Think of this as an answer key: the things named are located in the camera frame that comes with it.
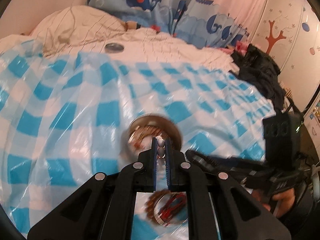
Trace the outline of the person's right hand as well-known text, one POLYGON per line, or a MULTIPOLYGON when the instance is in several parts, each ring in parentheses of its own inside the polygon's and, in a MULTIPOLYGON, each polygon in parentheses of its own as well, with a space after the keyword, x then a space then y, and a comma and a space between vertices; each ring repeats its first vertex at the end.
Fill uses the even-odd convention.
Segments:
MULTIPOLYGON (((253 190, 251 195, 258 202, 260 202, 266 210, 271 211, 271 206, 267 202, 263 201, 264 195, 262 191, 253 190)), ((291 209, 291 207, 293 207, 293 204, 295 202, 295 190, 294 188, 291 188, 282 193, 275 194, 272 196, 272 200, 277 202, 278 205, 276 213, 273 212, 274 216, 280 218, 285 213, 287 213, 291 209)))

